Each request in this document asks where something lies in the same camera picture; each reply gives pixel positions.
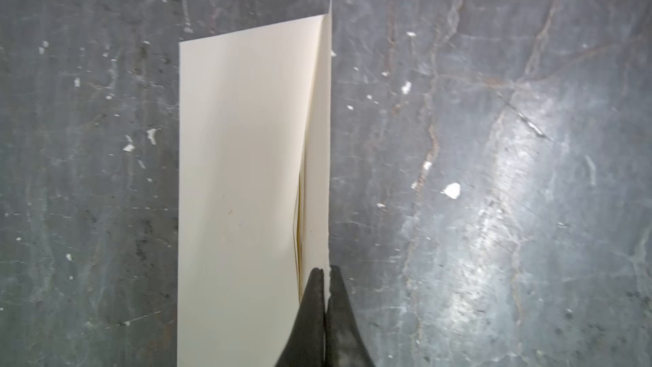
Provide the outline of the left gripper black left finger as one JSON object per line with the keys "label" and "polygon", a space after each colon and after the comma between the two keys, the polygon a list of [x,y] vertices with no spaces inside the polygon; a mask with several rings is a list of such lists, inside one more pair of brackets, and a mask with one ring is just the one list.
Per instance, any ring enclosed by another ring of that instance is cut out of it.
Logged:
{"label": "left gripper black left finger", "polygon": [[314,268],[308,278],[290,337],[276,367],[325,366],[324,270]]}

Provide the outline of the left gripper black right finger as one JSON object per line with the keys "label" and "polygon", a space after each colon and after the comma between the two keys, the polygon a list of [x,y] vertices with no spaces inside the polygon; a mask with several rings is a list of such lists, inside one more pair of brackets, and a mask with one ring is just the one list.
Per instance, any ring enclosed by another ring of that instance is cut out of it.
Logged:
{"label": "left gripper black right finger", "polygon": [[325,365],[375,367],[358,329],[341,269],[330,269],[329,302],[325,317]]}

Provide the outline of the tan letter paper sheet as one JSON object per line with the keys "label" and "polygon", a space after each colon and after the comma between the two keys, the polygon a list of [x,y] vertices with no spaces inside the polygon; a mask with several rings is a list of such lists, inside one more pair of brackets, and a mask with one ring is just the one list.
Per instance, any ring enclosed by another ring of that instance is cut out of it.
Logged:
{"label": "tan letter paper sheet", "polygon": [[307,248],[308,233],[306,209],[306,155],[309,134],[310,115],[307,115],[302,139],[302,154],[298,174],[294,222],[295,268],[299,302],[301,302],[304,297],[312,265],[309,256],[310,250]]}

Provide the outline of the cream paper envelope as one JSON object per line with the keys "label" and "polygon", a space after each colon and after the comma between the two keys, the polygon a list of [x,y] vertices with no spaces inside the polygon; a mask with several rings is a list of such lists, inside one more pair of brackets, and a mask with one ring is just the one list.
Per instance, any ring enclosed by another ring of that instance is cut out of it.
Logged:
{"label": "cream paper envelope", "polygon": [[180,44],[178,364],[272,366],[300,307],[294,222],[329,267],[332,16]]}

